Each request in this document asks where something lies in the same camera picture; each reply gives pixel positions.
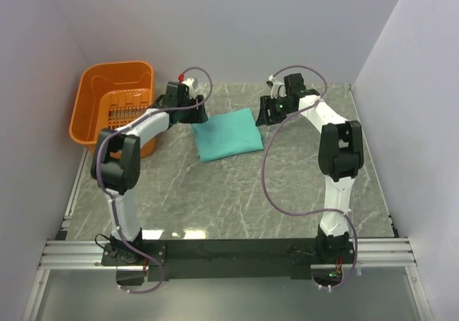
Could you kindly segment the orange plastic basket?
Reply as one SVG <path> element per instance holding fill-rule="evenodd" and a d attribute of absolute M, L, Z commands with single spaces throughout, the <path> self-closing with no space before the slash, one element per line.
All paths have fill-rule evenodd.
<path fill-rule="evenodd" d="M 92 66 L 80 78 L 70 137 L 94 153 L 102 129 L 115 130 L 134 121 L 153 104 L 154 97 L 150 64 L 130 61 Z"/>

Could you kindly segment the teal t shirt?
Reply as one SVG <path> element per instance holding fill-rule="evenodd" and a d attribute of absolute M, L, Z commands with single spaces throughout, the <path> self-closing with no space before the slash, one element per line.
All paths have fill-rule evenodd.
<path fill-rule="evenodd" d="M 205 123 L 192 124 L 191 128 L 201 162 L 264 149 L 250 108 L 213 115 Z"/>

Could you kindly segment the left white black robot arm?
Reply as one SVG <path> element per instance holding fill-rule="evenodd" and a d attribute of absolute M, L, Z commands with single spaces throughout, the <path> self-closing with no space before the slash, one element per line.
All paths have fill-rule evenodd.
<path fill-rule="evenodd" d="M 110 210 L 111 238 L 122 242 L 118 256 L 134 265 L 143 258 L 143 247 L 135 240 L 141 234 L 133 197 L 141 172 L 141 149 L 148 141 L 177 123 L 205 123 L 206 97 L 199 95 L 196 78 L 168 82 L 166 91 L 143 113 L 126 125 L 100 131 L 91 166 Z"/>

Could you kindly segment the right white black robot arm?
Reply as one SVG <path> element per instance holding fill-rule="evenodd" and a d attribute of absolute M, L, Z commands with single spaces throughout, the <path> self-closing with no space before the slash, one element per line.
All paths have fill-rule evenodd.
<path fill-rule="evenodd" d="M 361 123 L 339 115 L 319 92 L 305 86 L 300 73 L 287 75 L 282 82 L 271 75 L 267 85 L 271 91 L 260 98 L 257 126 L 282 124 L 299 112 L 320 134 L 318 167 L 325 181 L 325 211 L 315 239 L 317 259 L 330 263 L 353 254 L 346 217 L 354 182 L 364 165 Z"/>

